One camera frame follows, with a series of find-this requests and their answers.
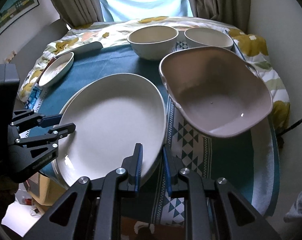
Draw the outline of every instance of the framed picture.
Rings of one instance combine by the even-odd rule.
[[[0,10],[0,34],[17,19],[38,5],[38,0],[7,0]]]

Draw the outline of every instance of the white oval plate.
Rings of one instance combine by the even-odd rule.
[[[166,130],[164,101],[149,80],[115,74],[85,87],[65,110],[60,125],[76,130],[59,141],[59,173],[71,186],[81,176],[97,179],[121,166],[143,145],[141,184],[153,173]]]
[[[50,87],[58,82],[69,71],[73,64],[73,60],[73,52],[69,52],[59,57],[43,72],[39,80],[39,86]]]

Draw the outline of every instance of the bowl handle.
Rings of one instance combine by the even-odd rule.
[[[161,77],[161,81],[162,81],[162,84],[164,85],[165,89],[168,90],[167,80],[165,79],[165,77],[163,76],[163,74],[161,72],[160,72],[160,77]]]
[[[247,68],[253,72],[253,74],[257,77],[257,78],[261,78],[259,75],[259,72],[257,71],[257,69],[250,63],[245,61],[245,65],[247,66]]]

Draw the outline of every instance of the geometric triangle pattern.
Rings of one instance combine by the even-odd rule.
[[[176,50],[187,49],[185,42],[177,42]],[[196,171],[200,176],[209,177],[210,174],[210,145],[211,139],[198,133],[182,117],[171,100],[169,100],[168,138],[173,156],[180,158],[185,167]],[[184,225],[184,198],[173,198],[161,193],[162,213],[160,224],[183,226]]]

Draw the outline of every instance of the wall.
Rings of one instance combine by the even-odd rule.
[[[296,0],[251,0],[248,30],[267,40],[271,63],[288,90],[293,124],[302,117],[302,8]],[[302,190],[302,124],[283,138],[279,200],[268,220],[287,239],[297,225],[285,224],[283,216]]]
[[[59,19],[59,14],[50,0],[38,0],[39,6],[11,24],[0,35],[0,64],[15,50],[28,43],[44,26]]]

